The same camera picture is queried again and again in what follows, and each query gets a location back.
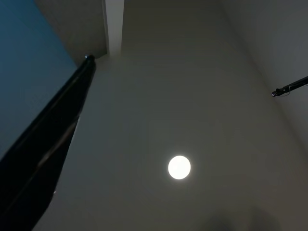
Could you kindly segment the silver fridge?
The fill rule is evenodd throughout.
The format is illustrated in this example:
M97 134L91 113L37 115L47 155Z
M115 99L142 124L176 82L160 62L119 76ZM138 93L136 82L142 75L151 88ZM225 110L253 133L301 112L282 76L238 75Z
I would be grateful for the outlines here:
M0 231L32 231L49 207L95 71L34 0L0 0Z

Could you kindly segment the round ceiling light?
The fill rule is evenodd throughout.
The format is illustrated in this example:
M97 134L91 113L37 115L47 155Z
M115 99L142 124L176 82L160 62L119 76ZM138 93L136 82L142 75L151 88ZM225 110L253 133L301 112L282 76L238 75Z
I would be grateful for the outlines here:
M189 175L191 163L187 157L178 155L169 161L167 169L172 178L182 180Z

